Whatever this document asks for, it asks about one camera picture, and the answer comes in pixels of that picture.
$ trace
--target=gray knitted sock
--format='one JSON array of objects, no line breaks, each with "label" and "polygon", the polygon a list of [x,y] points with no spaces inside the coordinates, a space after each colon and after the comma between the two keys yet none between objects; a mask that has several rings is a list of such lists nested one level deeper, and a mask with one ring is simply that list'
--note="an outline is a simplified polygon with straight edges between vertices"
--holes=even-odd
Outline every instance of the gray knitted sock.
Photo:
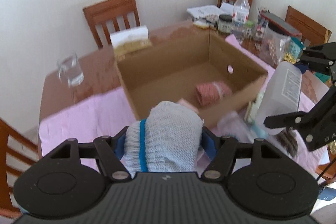
[{"label": "gray knitted sock", "polygon": [[[195,171],[203,121],[192,110],[168,101],[154,107],[145,124],[146,162],[149,172]],[[126,132],[125,167],[132,177],[140,172],[140,122]]]}]

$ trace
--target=black cable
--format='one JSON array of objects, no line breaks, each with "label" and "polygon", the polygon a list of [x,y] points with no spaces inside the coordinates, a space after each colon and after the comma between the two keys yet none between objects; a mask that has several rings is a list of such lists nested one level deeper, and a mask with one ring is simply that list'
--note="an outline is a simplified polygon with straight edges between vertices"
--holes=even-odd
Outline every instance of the black cable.
[{"label": "black cable", "polygon": [[316,181],[318,181],[324,173],[330,168],[330,166],[333,165],[333,163],[336,161],[336,157],[328,164],[328,166],[321,172],[321,174],[317,177]]}]

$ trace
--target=white paper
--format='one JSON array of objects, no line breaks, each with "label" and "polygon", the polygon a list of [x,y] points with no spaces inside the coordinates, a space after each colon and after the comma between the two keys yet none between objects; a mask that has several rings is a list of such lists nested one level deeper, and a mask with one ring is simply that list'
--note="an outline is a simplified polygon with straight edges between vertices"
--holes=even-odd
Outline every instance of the white paper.
[{"label": "white paper", "polygon": [[206,5],[187,9],[188,14],[193,18],[202,18],[208,15],[221,15],[223,11],[215,5]]},{"label": "white paper", "polygon": [[322,155],[322,158],[321,158],[321,160],[319,162],[319,165],[328,164],[329,162],[330,162],[330,159],[329,159],[328,150],[325,149],[325,152]]},{"label": "white paper", "polygon": [[227,14],[227,15],[233,15],[233,5],[232,4],[229,4],[229,3],[226,3],[226,2],[223,2],[220,9],[223,11],[222,14]]},{"label": "white paper", "polygon": [[147,26],[135,27],[110,34],[113,47],[120,46],[125,42],[148,39]]}]

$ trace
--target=black tray with red edge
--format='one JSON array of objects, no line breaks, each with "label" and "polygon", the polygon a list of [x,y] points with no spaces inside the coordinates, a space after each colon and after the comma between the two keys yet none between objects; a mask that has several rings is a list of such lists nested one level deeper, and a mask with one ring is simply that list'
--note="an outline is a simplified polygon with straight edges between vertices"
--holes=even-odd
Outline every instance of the black tray with red edge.
[{"label": "black tray with red edge", "polygon": [[290,37],[300,37],[302,35],[300,31],[275,14],[270,12],[261,12],[260,15],[264,19],[268,20],[269,27],[275,32],[283,35],[289,35]]}]

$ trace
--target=table surface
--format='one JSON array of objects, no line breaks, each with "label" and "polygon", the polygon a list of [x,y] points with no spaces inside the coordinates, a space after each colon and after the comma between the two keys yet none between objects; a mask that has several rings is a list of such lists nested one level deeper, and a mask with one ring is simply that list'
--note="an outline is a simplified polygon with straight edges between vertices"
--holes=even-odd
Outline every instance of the table surface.
[{"label": "table surface", "polygon": [[[149,39],[153,46],[157,46],[171,39],[206,31],[209,32],[207,29],[203,30],[195,27],[192,21],[182,21],[151,31]],[[263,60],[262,53],[256,49],[254,41],[245,40],[242,47]],[[105,93],[121,85],[114,67],[115,58],[112,46],[92,52],[80,58],[79,62],[84,73],[84,80],[77,87],[69,88],[68,85],[61,83],[57,71],[47,75],[42,92],[40,121],[92,95]],[[306,72],[303,75],[301,90],[312,102],[317,103],[320,99],[316,97],[317,89],[326,88],[328,90],[328,88],[320,80],[313,85],[312,76],[311,72]]]}]

